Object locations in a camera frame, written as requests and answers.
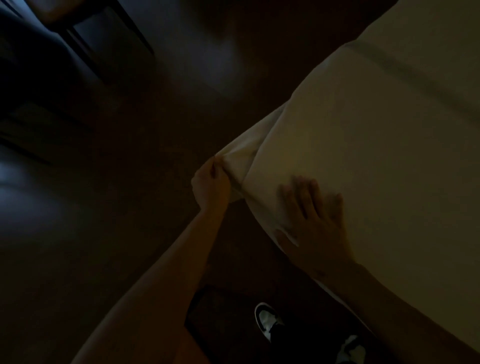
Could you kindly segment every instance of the sneaker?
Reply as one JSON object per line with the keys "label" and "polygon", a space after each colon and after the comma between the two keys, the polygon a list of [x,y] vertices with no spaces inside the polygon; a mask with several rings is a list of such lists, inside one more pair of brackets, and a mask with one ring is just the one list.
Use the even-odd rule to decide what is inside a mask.
{"label": "sneaker", "polygon": [[270,341],[270,331],[273,326],[284,324],[275,310],[265,302],[261,302],[255,307],[255,320],[268,341]]}

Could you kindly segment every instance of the floor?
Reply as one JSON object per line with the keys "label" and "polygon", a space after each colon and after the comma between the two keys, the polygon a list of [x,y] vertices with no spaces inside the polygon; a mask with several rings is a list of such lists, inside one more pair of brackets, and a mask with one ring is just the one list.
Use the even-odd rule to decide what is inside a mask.
{"label": "floor", "polygon": [[[15,3],[39,26],[22,0]],[[102,84],[73,55],[81,82],[55,100],[94,131],[27,104],[16,116],[35,128],[17,141],[52,166],[0,149],[2,363],[68,363],[196,213],[190,179],[202,162],[285,102],[314,66],[394,0],[121,3],[155,58],[113,12],[88,19],[77,30],[115,82]],[[32,137],[39,129],[42,138]],[[231,210],[237,225],[226,225],[214,251],[227,249],[247,277],[243,257],[252,252],[228,236],[239,222],[241,230],[261,229],[238,204]],[[268,247],[264,236],[258,242]],[[228,283],[227,294],[248,302],[262,292],[273,297],[278,282],[224,274],[226,261],[212,253],[205,292],[224,292]],[[192,325],[208,312],[193,314]],[[206,340],[215,331],[203,335]],[[267,361],[264,344],[258,345],[252,344],[252,357]],[[232,357],[214,355],[226,362]]]}

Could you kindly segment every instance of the wooden chair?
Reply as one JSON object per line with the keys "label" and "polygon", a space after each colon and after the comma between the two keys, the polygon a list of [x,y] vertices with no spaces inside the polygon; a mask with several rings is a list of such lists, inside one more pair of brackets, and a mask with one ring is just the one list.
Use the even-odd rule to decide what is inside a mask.
{"label": "wooden chair", "polygon": [[102,78],[102,74],[97,64],[84,50],[84,48],[88,51],[91,51],[91,49],[75,30],[74,26],[103,11],[106,7],[111,7],[125,25],[154,54],[153,48],[148,44],[143,34],[117,0],[25,0],[25,2],[39,21],[47,29],[58,33],[99,78]]}

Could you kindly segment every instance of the foot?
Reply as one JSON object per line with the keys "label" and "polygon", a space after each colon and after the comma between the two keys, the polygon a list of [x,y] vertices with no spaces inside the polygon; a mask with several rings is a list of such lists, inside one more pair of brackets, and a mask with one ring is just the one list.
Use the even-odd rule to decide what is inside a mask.
{"label": "foot", "polygon": [[273,326],[283,325],[283,321],[278,317],[276,311],[264,302],[255,307],[255,320],[268,341],[270,341],[270,331]]}

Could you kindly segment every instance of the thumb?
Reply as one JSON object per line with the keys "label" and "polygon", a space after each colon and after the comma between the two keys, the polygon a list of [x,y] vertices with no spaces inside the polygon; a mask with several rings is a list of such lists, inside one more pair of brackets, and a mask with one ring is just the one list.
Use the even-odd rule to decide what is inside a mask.
{"label": "thumb", "polygon": [[298,248],[290,241],[282,230],[275,230],[274,235],[276,237],[276,242],[280,245],[283,252],[287,257],[293,259],[297,255]]}

